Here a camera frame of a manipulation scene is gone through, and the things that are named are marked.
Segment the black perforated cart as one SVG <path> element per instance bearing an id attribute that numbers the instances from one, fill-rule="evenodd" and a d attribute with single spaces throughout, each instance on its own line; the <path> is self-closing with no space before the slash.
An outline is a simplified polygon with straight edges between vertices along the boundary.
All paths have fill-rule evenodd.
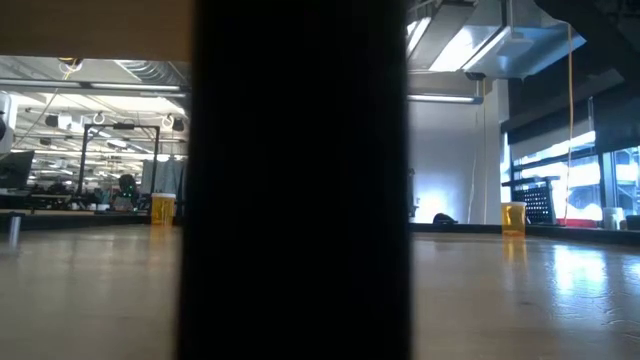
<path id="1" fill-rule="evenodd" d="M 526 204 L 526 218 L 529 223 L 555 226 L 557 220 L 552 182 L 559 179 L 559 176 L 534 176 L 503 182 L 502 186 L 510 189 L 512 202 Z"/>

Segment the black background gantry frame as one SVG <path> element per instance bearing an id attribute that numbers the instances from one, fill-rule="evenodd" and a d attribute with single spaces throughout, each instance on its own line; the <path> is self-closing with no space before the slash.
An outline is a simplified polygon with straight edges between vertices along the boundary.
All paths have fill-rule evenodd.
<path id="1" fill-rule="evenodd" d="M 153 138 L 153 144 L 154 144 L 154 152 L 153 152 L 153 165 L 152 165 L 152 177 L 151 177 L 151 184 L 150 184 L 150 190 L 149 193 L 153 194 L 155 192 L 155 181 L 156 181 L 156 177 L 157 177 L 157 164 L 158 164 L 158 156 L 159 156 L 159 144 L 160 144 L 160 126 L 157 125 L 136 125 L 134 123 L 126 123 L 126 122 L 120 122 L 120 123 L 113 123 L 113 124 L 95 124 L 95 123 L 90 123 L 90 124 L 85 124 L 84 125 L 84 132 L 83 132 L 83 138 L 82 138 L 82 147 L 81 147 L 81 158 L 80 158 L 80 169 L 79 169 L 79 177 L 78 177 L 78 185 L 76 188 L 76 192 L 75 194 L 77 196 L 80 196 L 82 194 L 83 191 L 83 185 L 84 185 L 84 173 L 85 173 L 85 161 L 86 161 L 86 155 L 87 155 L 87 146 L 88 143 L 95 137 L 92 136 L 91 138 L 89 137 L 89 132 L 93 127 L 99 127 L 100 129 L 97 130 L 96 135 L 99 135 L 99 132 L 102 131 L 103 128 L 112 128 L 112 129 L 116 129 L 116 130 L 126 130 L 126 131 L 132 131 L 135 129 L 152 129 L 155 131 L 155 137 Z"/>

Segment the large orange pill bottle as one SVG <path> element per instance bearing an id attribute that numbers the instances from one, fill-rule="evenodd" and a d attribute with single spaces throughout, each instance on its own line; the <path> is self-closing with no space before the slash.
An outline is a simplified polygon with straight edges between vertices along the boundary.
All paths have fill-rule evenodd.
<path id="1" fill-rule="evenodd" d="M 173 224 L 176 195 L 172 193 L 152 193 L 150 218 L 152 225 Z"/>
<path id="2" fill-rule="evenodd" d="M 526 204 L 524 202 L 506 202 L 501 204 L 501 227 L 503 235 L 524 237 L 526 224 Z"/>

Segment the ceiling strip light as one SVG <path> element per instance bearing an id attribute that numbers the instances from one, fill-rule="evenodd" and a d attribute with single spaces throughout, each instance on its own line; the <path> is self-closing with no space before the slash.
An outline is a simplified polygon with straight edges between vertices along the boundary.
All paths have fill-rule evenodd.
<path id="1" fill-rule="evenodd" d="M 407 96 L 407 100 L 412 102 L 478 105 L 483 103 L 484 98 L 477 97 L 477 96 L 460 96 L 460 95 L 409 94 Z"/>

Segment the pale hanging cloth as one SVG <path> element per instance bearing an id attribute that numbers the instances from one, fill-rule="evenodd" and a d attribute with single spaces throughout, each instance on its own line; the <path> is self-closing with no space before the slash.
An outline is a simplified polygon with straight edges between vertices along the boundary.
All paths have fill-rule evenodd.
<path id="1" fill-rule="evenodd" d="M 153 165 L 152 160 L 144 160 L 139 190 L 143 194 L 150 194 L 151 184 L 154 184 L 154 193 L 174 194 L 182 198 L 186 168 L 186 160 L 171 158 L 167 161 L 158 161 L 156 165 Z"/>

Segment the silver ventilation duct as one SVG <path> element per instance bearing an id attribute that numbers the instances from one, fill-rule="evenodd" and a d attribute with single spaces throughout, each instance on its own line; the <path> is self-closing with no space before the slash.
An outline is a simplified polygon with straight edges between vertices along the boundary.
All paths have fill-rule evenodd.
<path id="1" fill-rule="evenodd" d="M 407 12 L 412 73 L 535 75 L 586 40 L 534 0 L 414 0 Z"/>

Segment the red tray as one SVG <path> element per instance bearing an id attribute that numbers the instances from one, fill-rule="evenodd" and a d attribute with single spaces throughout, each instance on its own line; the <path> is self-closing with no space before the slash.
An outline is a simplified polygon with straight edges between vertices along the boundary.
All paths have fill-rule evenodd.
<path id="1" fill-rule="evenodd" d="M 596 229 L 600 227 L 600 222 L 591 219 L 564 219 L 559 218 L 557 224 L 566 227 Z"/>

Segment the black monitor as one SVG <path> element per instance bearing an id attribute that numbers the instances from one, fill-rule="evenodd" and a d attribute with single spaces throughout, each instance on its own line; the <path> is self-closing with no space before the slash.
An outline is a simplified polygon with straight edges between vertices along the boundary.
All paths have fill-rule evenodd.
<path id="1" fill-rule="evenodd" d="M 0 154 L 0 189 L 20 189 L 28 181 L 34 151 Z"/>

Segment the white bucket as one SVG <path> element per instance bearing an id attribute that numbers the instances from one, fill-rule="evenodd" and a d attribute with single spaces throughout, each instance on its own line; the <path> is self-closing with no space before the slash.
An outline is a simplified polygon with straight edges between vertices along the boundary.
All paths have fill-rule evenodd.
<path id="1" fill-rule="evenodd" d="M 603 211 L 603 228 L 606 230 L 625 230 L 626 217 L 620 207 L 605 207 Z"/>

